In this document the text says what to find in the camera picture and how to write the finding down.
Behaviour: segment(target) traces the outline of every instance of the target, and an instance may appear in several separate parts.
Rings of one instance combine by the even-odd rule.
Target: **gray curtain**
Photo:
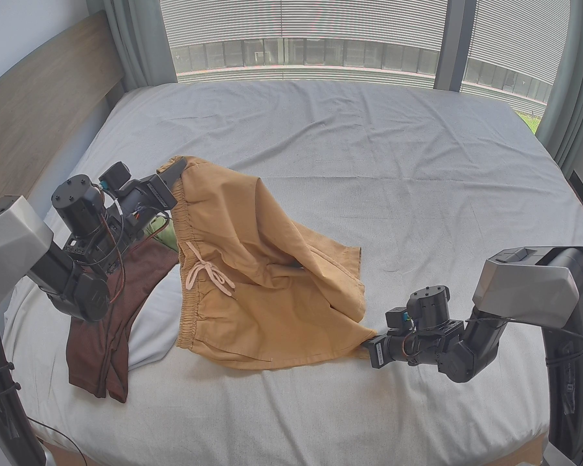
[[[569,177],[583,140],[583,0],[570,0],[566,47],[536,136]]]
[[[104,10],[125,71],[126,91],[176,83],[160,0],[86,0],[90,14]]]

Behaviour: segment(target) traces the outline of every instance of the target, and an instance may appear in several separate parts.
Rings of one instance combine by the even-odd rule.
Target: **green garment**
[[[145,235],[149,236],[150,234],[154,233],[160,229],[165,222],[166,218],[164,216],[156,216],[145,228]],[[161,244],[166,245],[168,248],[174,250],[175,252],[178,252],[177,237],[175,237],[175,229],[173,227],[172,219],[168,222],[168,226],[154,237],[154,240],[157,240]]]

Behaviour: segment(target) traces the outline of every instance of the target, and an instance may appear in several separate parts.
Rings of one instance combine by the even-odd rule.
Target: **mattress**
[[[450,287],[451,317],[466,319],[484,260],[502,249],[583,245],[582,206],[498,101],[346,82],[144,88],[110,113],[73,174],[122,160],[141,178],[176,154],[260,176],[292,219],[360,245],[362,323],[378,331],[387,310],[432,284]],[[62,244],[53,209],[46,221]],[[112,466],[479,465],[548,427],[536,327],[509,326],[497,359],[467,383],[352,358],[241,371],[173,347],[130,372],[123,405],[69,385],[69,325],[25,278],[7,312],[7,358],[27,413]]]

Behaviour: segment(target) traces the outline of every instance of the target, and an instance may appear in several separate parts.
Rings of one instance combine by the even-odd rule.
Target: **wooden bed frame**
[[[123,74],[103,12],[66,29],[3,74],[0,196],[28,196],[61,146]],[[59,466],[82,461],[79,455],[51,447]],[[537,437],[486,466],[515,466],[523,461],[539,464],[541,460],[542,437]]]

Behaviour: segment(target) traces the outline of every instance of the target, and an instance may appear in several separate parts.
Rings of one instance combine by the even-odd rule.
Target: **drawstring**
[[[231,288],[235,288],[235,284],[230,279],[228,279],[228,277],[220,269],[218,269],[217,266],[215,266],[211,262],[203,260],[201,254],[194,248],[193,244],[191,244],[190,242],[186,242],[186,244],[190,247],[190,250],[194,252],[194,255],[199,261],[194,264],[192,269],[190,269],[188,276],[186,277],[186,290],[192,289],[192,287],[194,286],[194,282],[196,281],[196,276],[199,274],[199,271],[205,269],[208,272],[208,275],[210,276],[210,280],[212,280],[213,284],[215,284],[218,287],[218,290],[223,292],[225,295],[231,297],[232,296],[231,292],[227,290],[223,285],[226,283]]]

